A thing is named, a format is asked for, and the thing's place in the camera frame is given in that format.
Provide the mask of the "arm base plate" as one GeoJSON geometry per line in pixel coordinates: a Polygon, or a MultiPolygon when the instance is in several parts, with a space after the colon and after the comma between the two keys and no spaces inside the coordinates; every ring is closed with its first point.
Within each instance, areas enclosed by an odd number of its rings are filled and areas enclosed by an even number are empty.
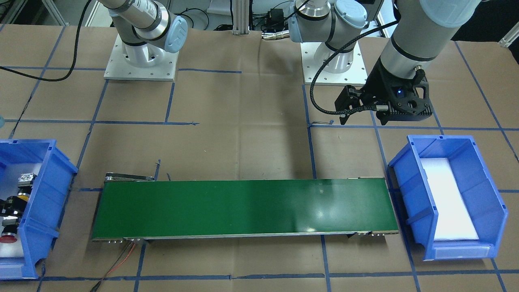
{"type": "MultiPolygon", "coordinates": [[[[304,84],[310,85],[317,70],[332,55],[332,51],[324,43],[308,42],[300,46],[304,84]]],[[[360,44],[356,43],[354,50],[334,57],[319,74],[315,84],[363,86],[367,77],[360,44]]]]}
{"type": "Polygon", "coordinates": [[[179,53],[144,44],[130,46],[117,35],[104,78],[117,81],[167,81],[176,79],[179,53]]]}

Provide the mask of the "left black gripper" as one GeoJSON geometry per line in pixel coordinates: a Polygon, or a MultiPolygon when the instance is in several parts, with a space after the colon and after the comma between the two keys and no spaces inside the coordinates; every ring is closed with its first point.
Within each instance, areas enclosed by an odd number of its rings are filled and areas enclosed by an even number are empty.
{"type": "Polygon", "coordinates": [[[378,60],[361,89],[346,85],[335,100],[335,110],[345,125],[353,111],[375,111],[382,125],[389,121],[421,121],[433,115],[426,72],[412,69],[412,77],[400,78],[387,71],[378,60]]]}

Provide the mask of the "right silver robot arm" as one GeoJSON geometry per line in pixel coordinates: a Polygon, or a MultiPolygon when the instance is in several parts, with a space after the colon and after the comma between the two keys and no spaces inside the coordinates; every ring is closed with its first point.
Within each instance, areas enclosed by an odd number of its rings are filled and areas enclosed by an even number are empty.
{"type": "MultiPolygon", "coordinates": [[[[60,82],[69,78],[76,67],[81,24],[91,1],[86,1],[76,26],[72,63],[65,76],[44,78],[43,74],[46,68],[42,69],[41,76],[26,74],[3,66],[1,66],[1,71],[33,79],[36,81],[36,85],[39,85],[40,82],[60,82]]],[[[99,2],[107,7],[111,17],[122,18],[122,20],[117,20],[120,24],[115,25],[119,33],[128,34],[126,38],[136,39],[131,44],[126,44],[123,40],[123,43],[131,48],[137,48],[138,45],[144,45],[144,47],[148,45],[152,49],[160,49],[159,51],[164,54],[172,54],[177,53],[186,41],[187,23],[181,16],[177,15],[173,18],[170,11],[161,2],[152,0],[99,0],[99,2]]],[[[28,215],[29,202],[24,198],[34,198],[36,194],[34,185],[32,185],[31,191],[32,197],[28,197],[29,193],[22,192],[22,196],[16,195],[13,199],[3,200],[1,202],[1,217],[21,219],[22,215],[28,215]],[[6,209],[6,207],[13,206],[25,208],[6,209]]]]}

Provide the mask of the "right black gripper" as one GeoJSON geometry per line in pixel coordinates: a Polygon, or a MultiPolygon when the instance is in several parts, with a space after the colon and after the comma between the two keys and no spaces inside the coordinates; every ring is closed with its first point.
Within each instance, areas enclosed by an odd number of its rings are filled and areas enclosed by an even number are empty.
{"type": "Polygon", "coordinates": [[[18,217],[21,218],[24,214],[27,205],[27,196],[10,196],[6,200],[0,200],[0,215],[2,217],[18,217]]]}

